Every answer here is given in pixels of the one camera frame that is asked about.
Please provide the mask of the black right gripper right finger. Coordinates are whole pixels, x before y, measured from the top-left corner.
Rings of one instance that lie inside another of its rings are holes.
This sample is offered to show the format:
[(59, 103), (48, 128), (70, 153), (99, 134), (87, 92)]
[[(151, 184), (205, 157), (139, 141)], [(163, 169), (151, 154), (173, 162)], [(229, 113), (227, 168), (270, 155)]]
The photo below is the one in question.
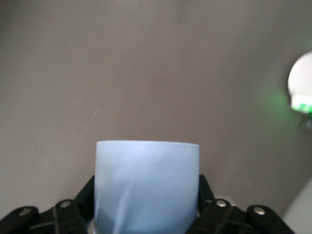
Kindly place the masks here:
[(251, 205), (246, 211), (216, 198), (204, 175), (199, 176), (198, 217), (189, 234), (293, 234), (294, 231), (271, 208)]

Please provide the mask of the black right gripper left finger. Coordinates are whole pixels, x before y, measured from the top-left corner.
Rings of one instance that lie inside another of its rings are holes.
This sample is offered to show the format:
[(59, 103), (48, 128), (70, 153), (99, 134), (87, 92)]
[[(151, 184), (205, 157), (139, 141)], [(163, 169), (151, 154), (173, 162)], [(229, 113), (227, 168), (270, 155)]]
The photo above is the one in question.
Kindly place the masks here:
[(0, 220), (2, 234), (86, 234), (94, 218), (95, 177), (74, 199), (65, 199), (44, 212), (19, 207)]

